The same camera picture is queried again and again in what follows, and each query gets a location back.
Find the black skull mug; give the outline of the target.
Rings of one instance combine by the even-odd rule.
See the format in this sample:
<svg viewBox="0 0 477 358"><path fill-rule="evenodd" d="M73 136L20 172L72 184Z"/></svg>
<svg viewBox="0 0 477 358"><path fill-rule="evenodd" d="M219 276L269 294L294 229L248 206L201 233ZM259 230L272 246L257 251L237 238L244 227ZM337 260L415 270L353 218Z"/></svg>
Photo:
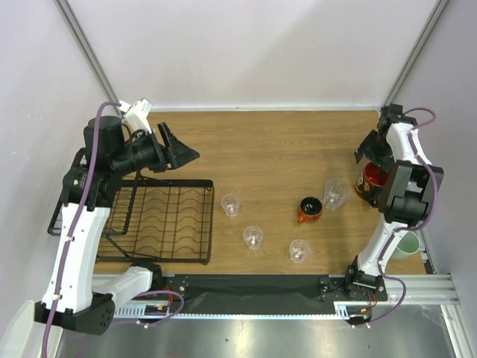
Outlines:
<svg viewBox="0 0 477 358"><path fill-rule="evenodd" d="M389 174L373 163L368 163L355 183L355 192L371 207L379 206L379 198Z"/></svg>

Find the small orange mug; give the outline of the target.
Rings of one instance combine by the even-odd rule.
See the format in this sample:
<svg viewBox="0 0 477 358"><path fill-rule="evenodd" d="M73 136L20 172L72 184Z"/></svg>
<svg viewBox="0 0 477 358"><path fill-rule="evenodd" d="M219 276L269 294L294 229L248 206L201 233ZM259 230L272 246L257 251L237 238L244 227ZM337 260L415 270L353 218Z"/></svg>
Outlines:
<svg viewBox="0 0 477 358"><path fill-rule="evenodd" d="M300 202L297 208L297 222L299 224L315 222L321 217L322 211L323 205L318 198L311 196L306 197Z"/></svg>

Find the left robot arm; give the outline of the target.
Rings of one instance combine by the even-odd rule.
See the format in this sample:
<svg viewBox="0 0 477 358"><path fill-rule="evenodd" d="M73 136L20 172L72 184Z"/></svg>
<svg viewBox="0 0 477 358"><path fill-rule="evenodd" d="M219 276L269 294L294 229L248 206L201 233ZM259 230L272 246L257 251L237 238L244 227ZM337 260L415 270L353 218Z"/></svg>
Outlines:
<svg viewBox="0 0 477 358"><path fill-rule="evenodd" d="M181 142L166 123L158 126L163 141L144 127L125 139L122 120L116 116L90 119L83 129L84 148L63 178L62 228L50 284L35 304L34 319L47 329L101 335L110 326L116 308L143 294L159 297L164 289L160 266L138 262L122 275L97 288L92 274L104 226L124 176L144 168L152 172L178 169L199 158Z"/></svg>

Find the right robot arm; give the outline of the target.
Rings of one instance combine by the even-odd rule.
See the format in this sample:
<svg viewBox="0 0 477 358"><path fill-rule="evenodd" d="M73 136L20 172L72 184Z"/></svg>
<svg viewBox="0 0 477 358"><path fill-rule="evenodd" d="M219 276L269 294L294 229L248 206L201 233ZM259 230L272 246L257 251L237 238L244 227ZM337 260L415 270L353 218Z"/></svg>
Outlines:
<svg viewBox="0 0 477 358"><path fill-rule="evenodd" d="M367 158L388 178L377 204L379 223L343 281L344 294L353 301L384 287L388 261L404 235L432 217L444 172L426 157L418 136L421 126L401 105L389 104L354 152L357 162Z"/></svg>

